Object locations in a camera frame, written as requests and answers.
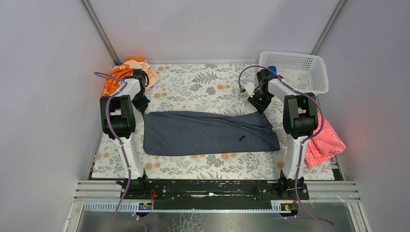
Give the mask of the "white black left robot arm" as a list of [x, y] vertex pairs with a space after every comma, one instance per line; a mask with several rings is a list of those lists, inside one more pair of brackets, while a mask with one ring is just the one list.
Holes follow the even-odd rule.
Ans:
[[148, 74], [141, 69], [134, 69], [131, 75], [122, 79], [101, 72], [94, 74], [107, 80], [116, 80], [120, 84], [114, 93], [100, 98], [102, 130], [120, 152], [125, 178], [117, 181], [117, 184], [122, 186], [123, 194], [129, 192], [142, 195], [148, 192], [148, 177], [134, 144], [134, 110], [144, 114], [150, 103], [145, 96], [146, 87], [150, 84]]

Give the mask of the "blue towel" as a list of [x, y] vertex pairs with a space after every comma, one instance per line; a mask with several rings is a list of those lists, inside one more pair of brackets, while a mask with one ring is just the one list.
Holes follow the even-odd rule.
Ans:
[[268, 66], [268, 70], [269, 70], [269, 75], [275, 78], [277, 74], [276, 66]]

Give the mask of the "dark grey towel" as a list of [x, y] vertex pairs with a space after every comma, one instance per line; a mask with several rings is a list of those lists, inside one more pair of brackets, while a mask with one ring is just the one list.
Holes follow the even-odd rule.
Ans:
[[150, 155], [177, 157], [280, 150], [272, 125], [257, 112], [242, 116], [151, 112], [143, 118], [143, 149]]

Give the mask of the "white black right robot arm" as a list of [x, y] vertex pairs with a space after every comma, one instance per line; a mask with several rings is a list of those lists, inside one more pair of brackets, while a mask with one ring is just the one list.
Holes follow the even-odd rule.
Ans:
[[271, 69], [260, 69], [258, 85], [247, 83], [245, 91], [250, 102], [259, 113], [263, 113], [273, 97], [283, 103], [283, 128], [288, 138], [287, 158], [280, 172], [277, 192], [286, 196], [303, 189], [303, 161], [307, 139], [314, 134], [319, 120], [316, 98], [313, 93], [302, 93], [282, 79]]

